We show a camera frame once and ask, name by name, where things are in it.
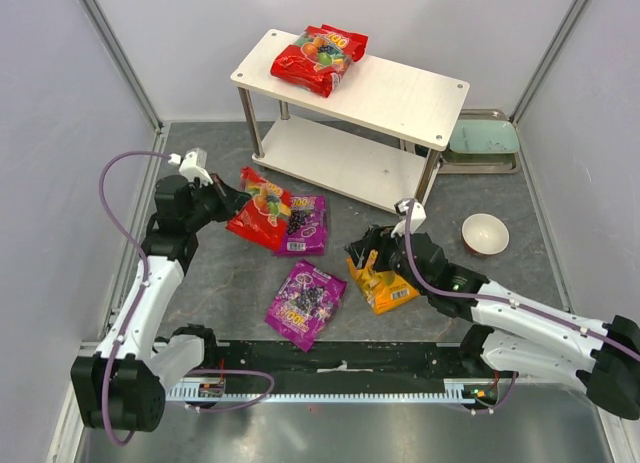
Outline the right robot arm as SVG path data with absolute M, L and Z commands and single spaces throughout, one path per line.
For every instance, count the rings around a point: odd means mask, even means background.
M 639 326 L 581 317 L 519 295 L 450 262 L 428 234 L 372 226 L 345 247 L 361 269 L 390 271 L 438 312 L 471 323 L 461 349 L 470 363 L 564 384 L 627 420 L 639 417 Z

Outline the orange mango candy bag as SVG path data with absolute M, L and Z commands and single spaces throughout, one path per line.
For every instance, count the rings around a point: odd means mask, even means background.
M 347 258 L 349 273 L 365 300 L 376 315 L 393 310 L 420 296 L 406 280 L 393 271 L 376 272 L 378 252 L 372 250 L 364 264 L 357 269 L 350 257 Z

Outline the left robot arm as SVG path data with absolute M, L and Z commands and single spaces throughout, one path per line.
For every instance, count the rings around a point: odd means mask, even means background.
M 130 293 L 94 353 L 77 357 L 71 367 L 85 426 L 108 434 L 151 432 L 171 388 L 194 369 L 218 368 L 214 332 L 203 325 L 178 328 L 161 349 L 154 344 L 198 248 L 198 231 L 212 222 L 228 222 L 249 200 L 217 175 L 208 185 L 179 175 L 156 183 L 155 211 L 139 244 L 142 257 Z

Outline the red fruit candy bag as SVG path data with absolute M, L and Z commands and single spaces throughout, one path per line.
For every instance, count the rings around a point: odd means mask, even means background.
M 274 59 L 270 74 L 327 98 L 362 59 L 369 37 L 334 26 L 308 26 Z
M 269 250 L 278 250 L 292 215 L 291 192 L 250 167 L 241 170 L 240 183 L 249 200 L 226 224 L 226 229 Z

